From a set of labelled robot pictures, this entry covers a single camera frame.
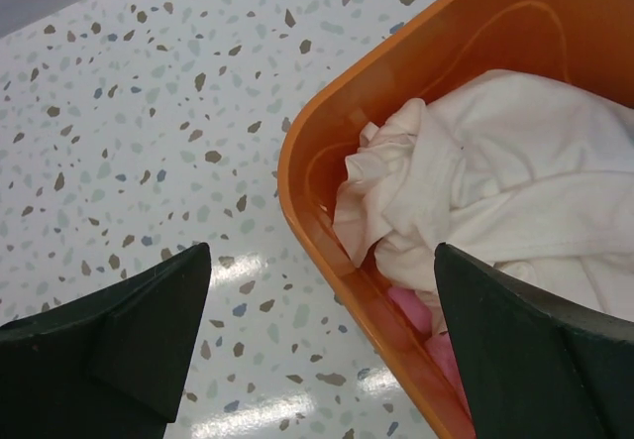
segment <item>white speckled surface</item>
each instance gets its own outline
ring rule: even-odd
[[[283,220],[302,105],[433,0],[85,0],[0,40],[0,322],[210,244],[169,439],[435,437]]]

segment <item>pink object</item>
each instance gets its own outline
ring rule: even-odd
[[[469,404],[467,403],[467,395],[465,394],[465,389],[463,388],[463,381],[460,378],[458,364],[456,363],[456,355],[454,354],[454,348],[452,347],[452,341],[449,338],[449,333],[434,335],[425,342],[425,350],[438,368],[440,368],[441,372],[443,372],[443,375],[445,375],[445,378],[450,385],[454,388],[460,403],[463,405],[467,414],[471,417]]]
[[[400,307],[411,324],[425,337],[432,335],[432,312],[414,290],[390,287],[387,295]]]

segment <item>terrazzo table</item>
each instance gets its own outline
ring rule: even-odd
[[[302,105],[432,1],[86,0],[1,40],[0,321],[206,241],[166,438],[435,437],[293,238],[275,179]]]

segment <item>orange bin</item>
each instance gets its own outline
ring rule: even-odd
[[[406,100],[432,102],[494,68],[559,79],[634,107],[634,0],[438,0],[306,105],[279,161],[288,224],[443,439],[476,434],[388,299],[373,256],[355,269],[332,216],[344,157],[367,122],[380,125]]]

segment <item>white cloth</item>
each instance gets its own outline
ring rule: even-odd
[[[581,305],[634,321],[634,110],[495,70],[368,124],[346,158],[334,231],[356,266],[431,303],[442,242]]]

